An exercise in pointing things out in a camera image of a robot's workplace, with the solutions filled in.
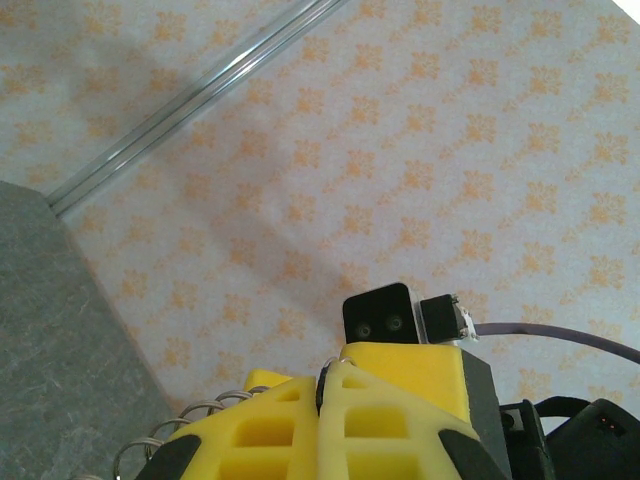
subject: gray cable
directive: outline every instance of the gray cable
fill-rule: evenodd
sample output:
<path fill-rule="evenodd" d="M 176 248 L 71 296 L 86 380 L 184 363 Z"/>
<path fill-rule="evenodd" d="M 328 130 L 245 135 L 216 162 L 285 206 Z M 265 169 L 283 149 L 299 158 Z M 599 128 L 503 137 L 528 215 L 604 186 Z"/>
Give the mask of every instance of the gray cable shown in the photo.
<path fill-rule="evenodd" d="M 539 337 L 557 338 L 569 342 L 580 343 L 613 353 L 640 365 L 640 351 L 606 338 L 578 332 L 569 328 L 554 327 L 552 325 L 538 325 L 533 323 L 480 323 L 475 324 L 476 333 L 483 335 L 536 335 Z"/>

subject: orange floral pattern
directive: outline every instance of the orange floral pattern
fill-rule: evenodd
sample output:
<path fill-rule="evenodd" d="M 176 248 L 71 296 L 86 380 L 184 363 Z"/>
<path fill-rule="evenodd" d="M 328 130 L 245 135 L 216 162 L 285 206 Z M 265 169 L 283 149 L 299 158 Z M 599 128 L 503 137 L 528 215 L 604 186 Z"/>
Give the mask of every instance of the orange floral pattern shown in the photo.
<path fill-rule="evenodd" d="M 293 2 L 0 3 L 2 180 L 46 196 Z M 315 374 L 344 298 L 398 279 L 626 343 L 638 26 L 596 0 L 345 3 L 64 217 L 167 393 Z M 637 372 L 587 347 L 477 348 L 503 403 L 640 408 Z"/>

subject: small black connector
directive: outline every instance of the small black connector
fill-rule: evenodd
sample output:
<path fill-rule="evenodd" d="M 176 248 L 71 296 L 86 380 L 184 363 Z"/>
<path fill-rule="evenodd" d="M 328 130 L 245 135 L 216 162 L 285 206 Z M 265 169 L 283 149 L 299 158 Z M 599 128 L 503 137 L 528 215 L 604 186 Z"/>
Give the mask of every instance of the small black connector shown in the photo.
<path fill-rule="evenodd" d="M 467 323 L 455 295 L 441 295 L 420 302 L 427 342 L 444 343 L 464 338 Z"/>

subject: metal rod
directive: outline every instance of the metal rod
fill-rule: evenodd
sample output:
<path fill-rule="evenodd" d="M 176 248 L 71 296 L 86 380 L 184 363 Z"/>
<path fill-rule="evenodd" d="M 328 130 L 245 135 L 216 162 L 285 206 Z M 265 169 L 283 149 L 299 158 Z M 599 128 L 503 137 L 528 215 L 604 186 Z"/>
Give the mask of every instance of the metal rod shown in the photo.
<path fill-rule="evenodd" d="M 51 193 L 47 201 L 54 214 L 63 215 L 190 115 L 205 104 L 215 103 L 224 93 L 347 1 L 300 2 L 258 35 L 233 49 L 198 81 Z"/>

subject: yellow robot part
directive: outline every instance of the yellow robot part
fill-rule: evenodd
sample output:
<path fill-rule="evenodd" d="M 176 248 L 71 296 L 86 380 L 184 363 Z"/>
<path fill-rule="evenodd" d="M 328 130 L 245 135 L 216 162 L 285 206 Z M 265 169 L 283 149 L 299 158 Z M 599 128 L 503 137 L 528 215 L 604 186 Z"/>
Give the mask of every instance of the yellow robot part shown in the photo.
<path fill-rule="evenodd" d="M 169 442 L 201 440 L 180 479 L 315 479 L 315 387 L 314 377 L 294 378 L 178 430 Z"/>
<path fill-rule="evenodd" d="M 460 420 L 471 423 L 462 351 L 452 345 L 350 343 L 341 357 Z"/>
<path fill-rule="evenodd" d="M 323 398 L 318 480 L 460 480 L 438 433 L 478 439 L 468 423 L 349 363 L 329 367 Z"/>
<path fill-rule="evenodd" d="M 254 387 L 273 388 L 289 380 L 291 380 L 291 377 L 287 377 L 286 375 L 256 368 L 251 370 L 249 375 L 247 375 L 247 380 L 244 382 L 244 390 L 248 392 Z"/>

